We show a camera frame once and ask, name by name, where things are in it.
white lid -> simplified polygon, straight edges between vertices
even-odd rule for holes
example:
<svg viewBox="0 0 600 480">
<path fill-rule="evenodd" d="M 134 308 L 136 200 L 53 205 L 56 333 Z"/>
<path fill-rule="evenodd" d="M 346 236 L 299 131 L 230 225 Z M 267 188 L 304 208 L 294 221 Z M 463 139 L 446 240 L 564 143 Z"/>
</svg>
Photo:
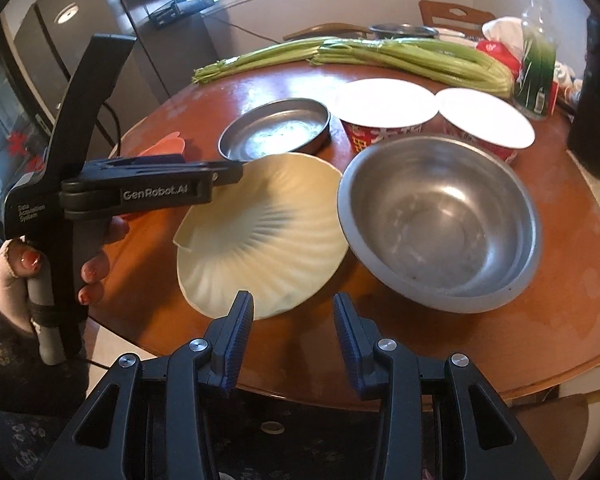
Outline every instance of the white lid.
<svg viewBox="0 0 600 480">
<path fill-rule="evenodd" d="M 438 113 L 432 92 L 400 79 L 346 83 L 335 91 L 328 108 L 337 118 L 368 128 L 415 126 Z"/>
<path fill-rule="evenodd" d="M 447 121 L 491 144 L 521 150 L 536 139 L 527 118 L 493 95 L 468 88 L 446 88 L 436 94 L 436 101 Z"/>
</svg>

glass bottle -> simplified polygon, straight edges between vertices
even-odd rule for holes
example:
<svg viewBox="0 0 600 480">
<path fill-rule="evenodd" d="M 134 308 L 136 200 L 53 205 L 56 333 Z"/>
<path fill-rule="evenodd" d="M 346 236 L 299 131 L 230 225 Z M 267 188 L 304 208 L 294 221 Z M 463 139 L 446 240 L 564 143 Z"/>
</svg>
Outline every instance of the glass bottle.
<svg viewBox="0 0 600 480">
<path fill-rule="evenodd" d="M 544 119 L 551 106 L 557 46 L 555 29 L 550 24 L 551 11 L 551 1 L 530 0 L 529 8 L 522 14 L 522 68 L 513 99 L 526 117 L 535 120 Z"/>
</svg>

brown table surface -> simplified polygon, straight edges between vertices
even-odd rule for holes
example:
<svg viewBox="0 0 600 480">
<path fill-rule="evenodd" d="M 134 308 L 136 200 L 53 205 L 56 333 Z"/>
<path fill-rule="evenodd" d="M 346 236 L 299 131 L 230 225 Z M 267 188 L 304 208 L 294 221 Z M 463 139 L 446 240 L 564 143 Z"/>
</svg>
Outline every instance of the brown table surface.
<svg viewBox="0 0 600 480">
<path fill-rule="evenodd" d="M 218 138 L 241 114 L 286 97 L 324 100 L 344 82 L 393 77 L 432 91 L 443 85 L 388 69 L 307 63 L 249 72 L 171 98 L 124 138 L 137 154 L 180 131 L 192 160 L 219 158 Z M 505 398 L 559 384 L 600 363 L 600 208 L 566 153 L 569 122 L 560 114 L 535 123 L 536 142 L 512 167 L 536 201 L 544 247 L 529 288 L 485 314 L 438 312 L 395 294 L 349 251 L 322 290 L 297 308 L 253 325 L 238 385 L 300 402 L 364 408 L 350 389 L 331 316 L 331 297 L 348 292 L 358 312 L 381 333 L 418 354 L 467 354 Z M 435 118 L 426 130 L 439 131 Z M 344 170 L 353 158 L 340 122 L 319 156 Z M 107 249 L 106 296 L 91 315 L 154 354 L 169 354 L 202 336 L 210 319 L 189 306 L 176 276 L 172 238 L 186 208 L 155 211 L 131 221 L 128 237 Z"/>
</svg>

screw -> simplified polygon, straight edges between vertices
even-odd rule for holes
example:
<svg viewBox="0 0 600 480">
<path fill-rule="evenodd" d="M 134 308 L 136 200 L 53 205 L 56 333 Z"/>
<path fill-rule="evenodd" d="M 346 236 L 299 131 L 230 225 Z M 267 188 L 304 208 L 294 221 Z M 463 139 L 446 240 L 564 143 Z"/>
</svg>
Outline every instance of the screw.
<svg viewBox="0 0 600 480">
<path fill-rule="evenodd" d="M 469 364 L 469 358 L 464 354 L 453 354 L 451 356 L 451 362 L 456 366 L 464 368 Z"/>
<path fill-rule="evenodd" d="M 209 346 L 204 339 L 194 339 L 191 343 L 189 343 L 189 349 L 194 352 L 202 352 L 206 347 Z"/>
<path fill-rule="evenodd" d="M 381 339 L 378 341 L 378 346 L 385 352 L 391 352 L 392 350 L 395 350 L 398 345 L 393 339 Z"/>
<path fill-rule="evenodd" d="M 118 359 L 118 364 L 123 368 L 129 368 L 136 364 L 136 356 L 132 354 L 125 354 L 120 359 Z"/>
</svg>

red paper cup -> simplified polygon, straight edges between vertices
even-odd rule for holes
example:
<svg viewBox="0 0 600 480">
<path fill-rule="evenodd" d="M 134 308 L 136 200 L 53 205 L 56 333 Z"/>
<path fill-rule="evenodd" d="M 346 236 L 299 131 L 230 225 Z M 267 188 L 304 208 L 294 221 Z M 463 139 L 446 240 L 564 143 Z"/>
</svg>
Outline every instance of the red paper cup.
<svg viewBox="0 0 600 480">
<path fill-rule="evenodd" d="M 418 133 L 438 113 L 426 88 L 400 79 L 362 79 L 336 90 L 331 113 L 340 119 L 356 153 L 380 140 Z"/>
<path fill-rule="evenodd" d="M 519 150 L 505 148 L 504 146 L 498 146 L 497 144 L 492 144 L 486 140 L 479 139 L 478 137 L 472 136 L 472 134 L 468 134 L 466 131 L 461 130 L 457 126 L 454 126 L 447 120 L 445 120 L 445 133 L 452 137 L 464 140 L 464 142 L 467 142 L 468 144 L 477 146 L 486 152 L 490 152 L 492 155 L 504 160 L 507 164 L 511 164 L 513 159 L 518 155 Z"/>
<path fill-rule="evenodd" d="M 468 88 L 436 94 L 446 134 L 464 140 L 510 164 L 536 138 L 528 119 L 507 102 Z"/>
<path fill-rule="evenodd" d="M 341 122 L 349 138 L 349 142 L 353 146 L 353 149 L 356 150 L 356 153 L 360 153 L 367 146 L 371 146 L 381 140 L 391 139 L 401 134 L 417 134 L 422 129 L 422 124 L 407 126 L 405 128 L 369 128 L 368 126 L 347 123 L 347 121 Z"/>
</svg>

